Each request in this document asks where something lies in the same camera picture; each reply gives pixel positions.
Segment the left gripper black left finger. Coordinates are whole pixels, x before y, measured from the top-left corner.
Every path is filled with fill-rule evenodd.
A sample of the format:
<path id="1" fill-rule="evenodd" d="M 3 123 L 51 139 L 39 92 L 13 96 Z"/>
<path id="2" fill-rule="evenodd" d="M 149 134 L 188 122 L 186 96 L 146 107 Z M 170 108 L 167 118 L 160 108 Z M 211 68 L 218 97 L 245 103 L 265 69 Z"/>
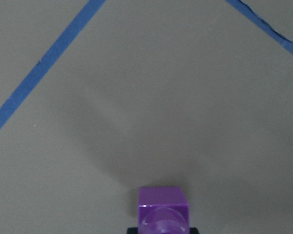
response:
<path id="1" fill-rule="evenodd" d="M 138 228 L 137 227 L 129 227 L 126 230 L 126 234 L 138 234 Z"/>

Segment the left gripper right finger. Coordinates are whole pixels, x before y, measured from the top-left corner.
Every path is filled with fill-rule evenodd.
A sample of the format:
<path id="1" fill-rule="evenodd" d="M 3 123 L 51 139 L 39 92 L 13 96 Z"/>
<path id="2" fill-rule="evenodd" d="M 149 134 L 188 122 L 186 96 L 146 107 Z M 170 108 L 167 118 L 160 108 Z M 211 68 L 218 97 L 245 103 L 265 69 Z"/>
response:
<path id="1" fill-rule="evenodd" d="M 198 231 L 197 228 L 193 228 L 193 227 L 191 227 L 191 228 L 190 228 L 190 234 L 199 234 L 199 231 Z"/>

